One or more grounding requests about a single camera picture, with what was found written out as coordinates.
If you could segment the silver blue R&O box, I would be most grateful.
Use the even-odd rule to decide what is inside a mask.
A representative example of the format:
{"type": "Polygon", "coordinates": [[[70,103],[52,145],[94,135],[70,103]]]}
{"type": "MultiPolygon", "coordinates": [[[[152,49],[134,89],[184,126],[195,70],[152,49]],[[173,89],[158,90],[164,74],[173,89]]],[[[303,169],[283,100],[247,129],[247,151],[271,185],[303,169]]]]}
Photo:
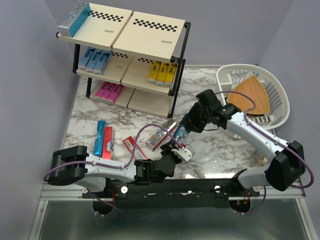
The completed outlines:
{"type": "Polygon", "coordinates": [[[179,124],[175,133],[173,134],[174,139],[179,144],[184,144],[189,136],[189,132],[185,129],[183,124],[179,124]]]}

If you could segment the yellow toothpaste box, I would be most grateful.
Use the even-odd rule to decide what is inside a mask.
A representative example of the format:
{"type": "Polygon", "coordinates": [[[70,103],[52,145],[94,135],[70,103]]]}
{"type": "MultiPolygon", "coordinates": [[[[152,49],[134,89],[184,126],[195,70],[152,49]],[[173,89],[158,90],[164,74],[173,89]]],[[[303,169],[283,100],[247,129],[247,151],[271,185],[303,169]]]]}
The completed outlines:
{"type": "Polygon", "coordinates": [[[167,71],[168,71],[168,67],[169,67],[169,63],[161,63],[160,67],[159,67],[159,71],[158,71],[158,75],[156,77],[156,85],[157,86],[161,86],[163,87],[164,86],[164,81],[165,81],[165,78],[166,78],[166,74],[167,74],[167,71]]]}
{"type": "Polygon", "coordinates": [[[167,68],[167,72],[163,81],[163,86],[170,88],[172,86],[172,83],[174,81],[176,71],[177,71],[178,65],[176,63],[170,63],[167,68]]]}
{"type": "Polygon", "coordinates": [[[158,77],[158,74],[159,74],[160,66],[161,66],[161,62],[160,61],[154,61],[153,62],[152,66],[151,66],[151,69],[150,69],[150,72],[149,72],[149,76],[148,76],[148,82],[149,83],[153,83],[153,84],[156,83],[157,77],[158,77]]]}

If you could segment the blue metallic toothpaste box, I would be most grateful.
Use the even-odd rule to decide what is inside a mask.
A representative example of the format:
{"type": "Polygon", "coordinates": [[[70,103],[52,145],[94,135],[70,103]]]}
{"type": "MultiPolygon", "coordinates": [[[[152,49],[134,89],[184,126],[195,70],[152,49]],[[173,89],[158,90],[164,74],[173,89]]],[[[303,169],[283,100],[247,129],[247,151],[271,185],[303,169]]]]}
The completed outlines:
{"type": "Polygon", "coordinates": [[[93,154],[97,157],[102,157],[105,144],[104,144],[104,133],[107,123],[105,120],[99,120],[97,122],[97,134],[94,142],[93,154]]]}

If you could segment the pink toothpaste box back side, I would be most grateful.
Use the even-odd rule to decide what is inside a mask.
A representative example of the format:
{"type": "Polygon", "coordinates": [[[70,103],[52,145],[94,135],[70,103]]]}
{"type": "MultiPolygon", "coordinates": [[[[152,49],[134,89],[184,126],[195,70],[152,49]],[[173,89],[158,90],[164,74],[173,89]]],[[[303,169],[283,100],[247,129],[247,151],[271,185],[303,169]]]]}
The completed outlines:
{"type": "Polygon", "coordinates": [[[108,95],[107,101],[114,104],[124,89],[125,89],[125,87],[123,85],[120,85],[120,84],[115,85],[113,90],[108,95]]]}

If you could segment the pink toothpaste box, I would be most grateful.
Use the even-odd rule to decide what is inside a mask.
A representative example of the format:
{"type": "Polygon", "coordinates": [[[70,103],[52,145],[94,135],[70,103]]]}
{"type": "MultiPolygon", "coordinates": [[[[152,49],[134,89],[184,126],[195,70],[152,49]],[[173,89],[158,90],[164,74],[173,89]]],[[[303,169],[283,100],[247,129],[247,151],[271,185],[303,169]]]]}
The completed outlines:
{"type": "Polygon", "coordinates": [[[97,90],[97,92],[94,95],[94,97],[96,99],[101,99],[101,95],[104,92],[104,90],[107,88],[109,83],[110,82],[106,82],[106,81],[102,83],[102,85],[100,86],[100,88],[97,90]]]}
{"type": "Polygon", "coordinates": [[[115,83],[109,83],[106,87],[106,89],[104,90],[104,92],[102,93],[102,95],[100,96],[100,99],[102,101],[107,102],[108,101],[108,97],[109,95],[113,92],[113,90],[115,89],[115,87],[117,87],[118,85],[115,83]]]}
{"type": "Polygon", "coordinates": [[[120,85],[120,84],[115,85],[113,90],[108,95],[107,101],[114,104],[124,89],[125,89],[125,87],[123,85],[120,85]]]}

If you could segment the light blue toothpaste box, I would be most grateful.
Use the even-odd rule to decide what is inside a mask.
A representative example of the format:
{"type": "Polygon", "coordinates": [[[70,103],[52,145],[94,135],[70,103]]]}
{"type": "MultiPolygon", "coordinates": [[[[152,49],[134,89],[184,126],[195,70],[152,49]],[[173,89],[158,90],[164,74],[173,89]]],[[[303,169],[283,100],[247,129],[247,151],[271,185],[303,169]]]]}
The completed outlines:
{"type": "Polygon", "coordinates": [[[103,50],[99,49],[99,48],[96,48],[94,50],[90,60],[88,61],[87,65],[86,65],[86,68],[85,68],[86,72],[88,72],[88,73],[93,73],[94,72],[94,67],[95,67],[97,61],[99,60],[102,51],[103,50]]]}
{"type": "Polygon", "coordinates": [[[95,47],[88,47],[85,53],[83,54],[82,58],[78,62],[78,69],[85,70],[87,64],[89,63],[94,51],[96,50],[95,47]]]}
{"type": "Polygon", "coordinates": [[[94,66],[93,73],[96,75],[102,75],[108,65],[111,56],[112,51],[103,50],[94,66]]]}

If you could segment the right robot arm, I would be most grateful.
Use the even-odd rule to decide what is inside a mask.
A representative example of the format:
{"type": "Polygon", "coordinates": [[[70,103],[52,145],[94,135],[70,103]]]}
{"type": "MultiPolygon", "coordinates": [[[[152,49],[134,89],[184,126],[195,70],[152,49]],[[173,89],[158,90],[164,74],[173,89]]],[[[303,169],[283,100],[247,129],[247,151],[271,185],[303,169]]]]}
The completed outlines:
{"type": "Polygon", "coordinates": [[[188,132],[202,133],[207,124],[228,130],[258,150],[267,160],[267,165],[240,171],[230,183],[230,191],[241,196],[256,186],[272,186],[285,191],[305,173],[303,146],[288,142],[260,127],[237,106],[222,105],[216,94],[207,89],[196,95],[197,101],[183,117],[181,124],[188,132]]]}

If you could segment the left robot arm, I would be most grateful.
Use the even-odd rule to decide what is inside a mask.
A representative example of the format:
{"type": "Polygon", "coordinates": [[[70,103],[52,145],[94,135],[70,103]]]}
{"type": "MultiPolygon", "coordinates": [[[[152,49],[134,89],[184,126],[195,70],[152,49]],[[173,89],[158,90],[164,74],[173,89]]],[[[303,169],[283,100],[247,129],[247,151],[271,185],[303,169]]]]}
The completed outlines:
{"type": "Polygon", "coordinates": [[[176,165],[182,162],[176,152],[184,147],[170,141],[161,146],[160,159],[134,159],[127,163],[89,154],[84,145],[69,147],[52,154],[50,170],[43,180],[52,186],[68,186],[85,178],[114,179],[135,185],[162,183],[174,176],[176,165]]]}

